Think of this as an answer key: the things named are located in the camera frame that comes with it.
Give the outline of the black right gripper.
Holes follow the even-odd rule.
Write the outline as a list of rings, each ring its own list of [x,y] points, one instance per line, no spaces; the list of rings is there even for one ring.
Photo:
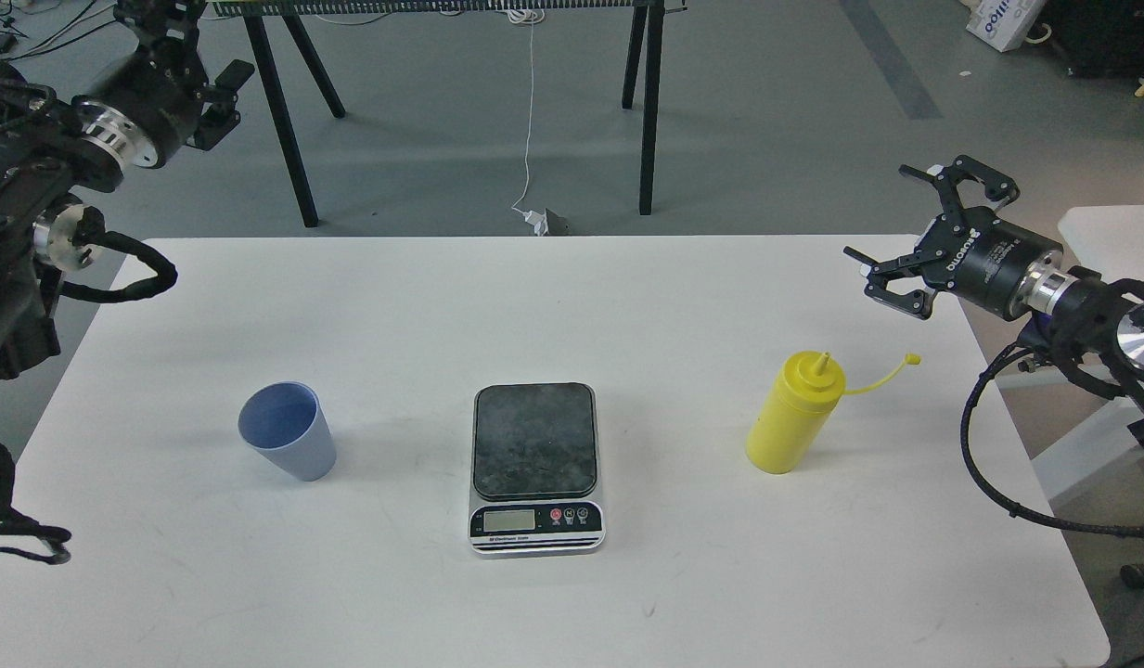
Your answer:
[[[1028,313],[1020,297],[1028,284],[1030,267],[1049,263],[1060,267],[1060,242],[1004,221],[1000,210],[1020,198],[1020,186],[971,156],[958,156],[950,164],[925,169],[903,164],[906,178],[932,186],[939,209],[919,234],[919,244],[942,244],[942,257],[934,262],[934,287],[950,291],[1004,321]],[[937,291],[924,278],[928,261],[922,250],[912,250],[890,261],[876,261],[864,252],[844,246],[842,252],[861,265],[864,293],[877,303],[917,320],[932,316]],[[908,292],[891,291],[891,283],[917,280]]]

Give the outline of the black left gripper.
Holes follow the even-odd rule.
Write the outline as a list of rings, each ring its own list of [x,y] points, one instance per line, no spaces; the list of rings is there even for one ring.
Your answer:
[[[207,84],[198,54],[206,7],[207,1],[116,1],[116,21],[135,35],[137,50],[100,72],[76,95],[74,108],[84,140],[124,168],[159,169],[186,140],[190,148],[210,151],[240,124],[239,90],[256,67],[232,59]]]

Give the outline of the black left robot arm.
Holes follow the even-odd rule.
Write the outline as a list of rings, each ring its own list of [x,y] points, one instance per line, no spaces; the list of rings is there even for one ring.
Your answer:
[[[177,280],[159,250],[109,231],[76,186],[112,193],[130,166],[159,169],[180,148],[215,148],[239,124],[235,59],[210,79],[199,56],[202,1],[118,1],[137,47],[84,95],[63,101],[0,59],[0,381],[61,351],[62,299],[111,304]]]

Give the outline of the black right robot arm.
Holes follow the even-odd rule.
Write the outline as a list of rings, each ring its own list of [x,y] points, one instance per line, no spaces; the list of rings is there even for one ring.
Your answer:
[[[1106,283],[1085,267],[1063,269],[1060,242],[1015,225],[1001,208],[1020,197],[1004,173],[970,156],[925,170],[901,165],[899,173],[932,186],[940,202],[912,250],[889,261],[847,247],[863,267],[868,299],[917,320],[932,316],[942,293],[979,307],[1022,331],[985,367],[960,419],[960,450],[967,472],[992,503],[1012,519],[1072,533],[1144,540],[1144,524],[1103,525],[1060,520],[1001,494],[970,451],[970,423],[984,389],[1011,365],[1030,372],[1052,367],[1068,384],[1102,399],[1126,398],[1141,417],[1128,424],[1144,451],[1144,283]]]

